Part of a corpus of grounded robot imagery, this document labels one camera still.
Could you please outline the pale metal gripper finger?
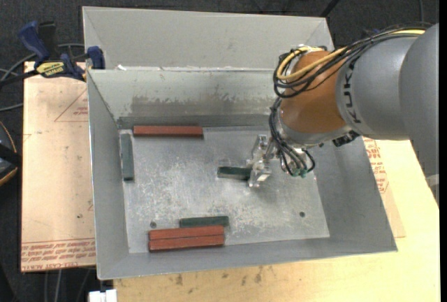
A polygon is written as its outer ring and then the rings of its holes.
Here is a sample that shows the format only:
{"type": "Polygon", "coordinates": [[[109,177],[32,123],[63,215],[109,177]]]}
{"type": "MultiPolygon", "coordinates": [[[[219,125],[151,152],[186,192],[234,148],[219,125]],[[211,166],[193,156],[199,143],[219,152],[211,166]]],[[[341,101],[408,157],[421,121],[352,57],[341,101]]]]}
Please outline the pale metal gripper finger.
{"type": "Polygon", "coordinates": [[[256,162],[251,167],[251,172],[247,185],[249,187],[258,188],[265,182],[272,174],[270,165],[265,162],[256,162]]]}
{"type": "Polygon", "coordinates": [[[269,161],[271,159],[272,139],[265,134],[259,134],[255,144],[256,161],[269,161]]]}

